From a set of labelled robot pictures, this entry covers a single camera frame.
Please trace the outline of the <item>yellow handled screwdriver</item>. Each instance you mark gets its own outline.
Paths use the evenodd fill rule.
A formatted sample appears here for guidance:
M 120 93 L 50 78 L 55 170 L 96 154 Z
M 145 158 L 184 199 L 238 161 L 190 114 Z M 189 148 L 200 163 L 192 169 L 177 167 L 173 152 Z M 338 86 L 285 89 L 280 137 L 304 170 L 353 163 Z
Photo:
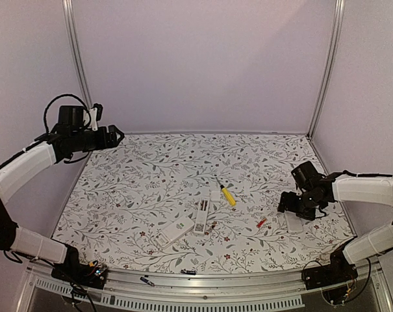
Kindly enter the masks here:
M 216 177 L 216 181 L 220 187 L 221 192 L 225 196 L 225 199 L 228 201 L 231 207 L 236 205 L 236 200 L 233 198 L 233 195 L 228 191 L 228 189 L 220 182 L 220 180 Z

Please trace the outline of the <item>small white battery cover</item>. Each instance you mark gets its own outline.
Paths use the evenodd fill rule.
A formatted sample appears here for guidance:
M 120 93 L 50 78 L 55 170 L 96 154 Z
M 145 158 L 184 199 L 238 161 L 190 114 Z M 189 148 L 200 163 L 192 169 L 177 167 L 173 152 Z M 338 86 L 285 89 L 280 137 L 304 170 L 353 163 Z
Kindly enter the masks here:
M 220 190 L 212 190 L 210 192 L 210 200 L 213 202 L 220 201 L 221 198 L 221 191 Z

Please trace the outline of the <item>white remote control with batteries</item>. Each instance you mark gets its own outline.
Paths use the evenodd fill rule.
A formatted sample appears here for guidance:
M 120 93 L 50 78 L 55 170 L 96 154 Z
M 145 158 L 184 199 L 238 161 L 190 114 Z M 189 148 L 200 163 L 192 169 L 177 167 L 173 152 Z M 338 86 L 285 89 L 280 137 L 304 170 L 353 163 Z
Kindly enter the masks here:
M 209 205 L 210 205 L 210 203 L 209 203 L 208 198 L 202 198 L 199 201 L 195 224 L 194 224 L 194 230 L 193 230 L 193 232 L 195 234 L 202 235 L 205 233 L 205 230 L 207 227 L 207 217 L 208 217 L 208 213 L 209 213 Z

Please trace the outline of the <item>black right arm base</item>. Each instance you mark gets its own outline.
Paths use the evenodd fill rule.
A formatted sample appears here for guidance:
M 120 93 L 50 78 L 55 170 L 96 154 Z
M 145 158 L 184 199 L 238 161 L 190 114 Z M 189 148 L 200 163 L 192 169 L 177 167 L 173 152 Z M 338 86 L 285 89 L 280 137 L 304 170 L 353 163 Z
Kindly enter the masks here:
M 307 290 L 345 283 L 357 277 L 357 269 L 347 261 L 332 261 L 328 265 L 304 268 L 301 273 Z

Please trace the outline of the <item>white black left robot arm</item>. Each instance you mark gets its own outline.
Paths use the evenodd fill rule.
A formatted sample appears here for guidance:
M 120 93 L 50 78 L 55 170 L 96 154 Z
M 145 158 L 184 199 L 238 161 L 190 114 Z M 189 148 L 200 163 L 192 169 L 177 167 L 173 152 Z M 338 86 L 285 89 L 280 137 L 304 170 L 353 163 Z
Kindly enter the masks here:
M 124 134 L 115 125 L 98 124 L 102 105 L 88 107 L 74 94 L 59 95 L 46 107 L 65 98 L 77 104 L 60 106 L 54 126 L 43 113 L 44 133 L 0 165 L 0 251 L 60 264 L 60 272 L 78 282 L 85 269 L 75 250 L 50 238 L 69 189 L 64 179 L 75 177 L 63 165 L 74 163 L 76 153 L 117 147 Z

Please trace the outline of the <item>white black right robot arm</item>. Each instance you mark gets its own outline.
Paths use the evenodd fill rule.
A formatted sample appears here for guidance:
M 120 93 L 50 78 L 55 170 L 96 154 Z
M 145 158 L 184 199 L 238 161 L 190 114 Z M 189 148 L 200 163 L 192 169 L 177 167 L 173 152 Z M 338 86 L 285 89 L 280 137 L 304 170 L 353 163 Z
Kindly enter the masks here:
M 380 221 L 364 218 L 372 229 L 345 243 L 331 255 L 333 261 L 324 270 L 329 283 L 338 283 L 353 265 L 375 255 L 393 250 L 393 174 L 353 173 L 348 170 L 330 174 L 319 173 L 310 161 L 291 171 L 297 190 L 283 192 L 277 210 L 292 213 L 304 220 L 317 219 L 317 211 L 337 203 L 345 210 L 354 230 L 363 229 L 358 218 L 364 208 L 386 208 L 387 216 Z

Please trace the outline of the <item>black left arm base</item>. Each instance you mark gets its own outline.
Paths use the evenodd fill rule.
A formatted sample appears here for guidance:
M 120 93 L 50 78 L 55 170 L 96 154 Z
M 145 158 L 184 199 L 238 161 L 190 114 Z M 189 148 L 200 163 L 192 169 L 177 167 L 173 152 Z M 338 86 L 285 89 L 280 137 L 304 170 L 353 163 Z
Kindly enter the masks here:
M 65 259 L 62 264 L 54 264 L 51 276 L 81 286 L 104 289 L 108 275 L 108 266 L 98 261 L 92 264 L 79 262 L 78 257 Z

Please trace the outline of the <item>white air conditioner remote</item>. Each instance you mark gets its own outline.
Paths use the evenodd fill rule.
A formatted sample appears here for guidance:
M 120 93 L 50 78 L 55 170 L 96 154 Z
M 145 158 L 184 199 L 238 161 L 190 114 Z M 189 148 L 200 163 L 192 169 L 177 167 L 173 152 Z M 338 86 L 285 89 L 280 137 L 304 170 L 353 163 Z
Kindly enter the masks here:
M 160 249 L 165 249 L 193 229 L 194 224 L 190 217 L 182 216 L 160 230 L 154 240 Z

